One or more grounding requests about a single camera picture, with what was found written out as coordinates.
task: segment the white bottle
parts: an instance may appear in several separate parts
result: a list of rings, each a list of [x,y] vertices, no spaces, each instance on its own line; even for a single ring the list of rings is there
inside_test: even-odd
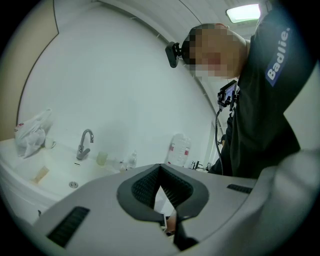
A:
[[[190,147],[189,137],[182,133],[176,134],[172,139],[166,163],[183,167],[188,159]]]
[[[133,151],[127,163],[127,169],[133,169],[137,166],[137,151]]]

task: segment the white plastic bag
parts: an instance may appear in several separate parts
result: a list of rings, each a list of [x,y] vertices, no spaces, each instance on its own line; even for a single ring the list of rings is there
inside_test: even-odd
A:
[[[45,142],[44,125],[51,115],[51,109],[41,112],[28,121],[22,122],[14,129],[18,156],[26,158],[36,152]]]

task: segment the ceiling light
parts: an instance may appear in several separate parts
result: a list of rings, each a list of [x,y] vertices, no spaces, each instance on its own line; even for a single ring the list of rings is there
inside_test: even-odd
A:
[[[232,23],[257,20],[260,17],[259,4],[249,4],[226,10]]]

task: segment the logo patch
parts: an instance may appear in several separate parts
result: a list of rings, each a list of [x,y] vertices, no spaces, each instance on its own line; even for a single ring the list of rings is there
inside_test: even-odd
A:
[[[272,87],[275,86],[289,57],[289,40],[292,31],[289,27],[282,27],[279,31],[280,34],[277,49],[265,70],[265,79],[267,79]]]

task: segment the chrome faucet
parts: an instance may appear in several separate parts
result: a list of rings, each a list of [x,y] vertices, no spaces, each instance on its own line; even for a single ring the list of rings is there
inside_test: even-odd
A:
[[[78,152],[76,153],[76,158],[79,160],[82,160],[90,152],[90,148],[84,150],[84,140],[87,133],[90,134],[90,142],[94,143],[94,134],[90,129],[86,129],[82,134],[80,145],[78,146]]]

